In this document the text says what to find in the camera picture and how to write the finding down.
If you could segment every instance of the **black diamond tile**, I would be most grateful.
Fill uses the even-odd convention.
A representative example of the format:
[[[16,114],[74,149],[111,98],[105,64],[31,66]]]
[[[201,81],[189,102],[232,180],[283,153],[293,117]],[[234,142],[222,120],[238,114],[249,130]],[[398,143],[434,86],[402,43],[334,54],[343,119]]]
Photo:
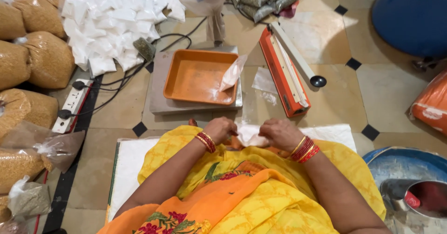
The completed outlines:
[[[148,128],[146,128],[146,126],[144,126],[143,122],[140,122],[132,130],[137,135],[137,137],[140,137],[144,132],[146,132],[148,130]]]
[[[370,140],[375,140],[377,136],[380,134],[380,132],[377,131],[377,129],[373,128],[370,124],[368,124],[362,130],[362,134]]]
[[[342,7],[342,5],[339,5],[334,11],[340,15],[344,15],[348,9]]]
[[[362,64],[354,58],[349,59],[348,62],[346,63],[346,66],[349,66],[354,70],[357,70],[361,65]]]
[[[154,62],[152,61],[149,65],[146,66],[146,69],[152,74],[154,71]]]

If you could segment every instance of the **marble floor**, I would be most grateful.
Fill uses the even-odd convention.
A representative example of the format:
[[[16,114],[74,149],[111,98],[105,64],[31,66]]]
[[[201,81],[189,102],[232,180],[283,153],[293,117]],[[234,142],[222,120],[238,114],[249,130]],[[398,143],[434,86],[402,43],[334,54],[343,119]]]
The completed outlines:
[[[447,138],[420,121],[409,120],[407,116],[414,99],[442,67],[429,69],[423,74],[414,71],[410,65],[414,57],[392,48],[374,31],[370,20],[373,1],[301,0],[293,18],[279,18],[282,28],[312,70],[328,81],[327,86],[318,92],[305,87],[312,107],[306,115],[294,117],[291,121],[299,127],[347,123],[360,155],[385,146],[411,146],[447,156]],[[248,55],[241,77],[243,109],[154,116],[149,112],[149,99],[146,98],[151,74],[142,69],[112,102],[96,111],[91,118],[62,220],[62,228],[69,234],[93,234],[104,225],[118,138],[161,136],[186,124],[191,117],[202,126],[220,116],[251,124],[262,124],[272,117],[286,117],[281,104],[274,105],[263,98],[260,90],[252,88],[258,67],[267,67],[258,43],[265,25],[254,25],[232,5],[225,5],[223,15],[227,34],[224,45],[236,45],[239,54]],[[186,16],[185,23],[174,20],[161,23],[160,34],[186,34],[203,19],[189,11]],[[270,17],[266,21],[273,20],[278,18]],[[190,37],[191,48],[213,46],[213,42],[207,41],[204,24]],[[168,37],[156,47],[160,50],[175,39]],[[183,41],[170,50],[185,48],[186,45],[187,42]],[[122,75],[120,70],[105,74],[103,82],[113,81]],[[67,90],[51,95],[63,101]],[[113,93],[99,91],[96,106],[108,100]],[[48,184],[52,195],[58,179],[58,172],[50,172]]]

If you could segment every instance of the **red wire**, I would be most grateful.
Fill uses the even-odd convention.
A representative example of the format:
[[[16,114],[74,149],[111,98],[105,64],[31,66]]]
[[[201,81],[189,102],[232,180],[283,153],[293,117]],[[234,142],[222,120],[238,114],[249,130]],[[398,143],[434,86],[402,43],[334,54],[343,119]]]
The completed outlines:
[[[47,176],[48,176],[48,170],[46,170],[45,174],[43,175],[43,184],[47,183]],[[37,233],[37,228],[39,227],[39,220],[40,220],[40,215],[37,215],[37,217],[36,217],[36,224],[34,225],[34,232],[33,232],[33,234]]]

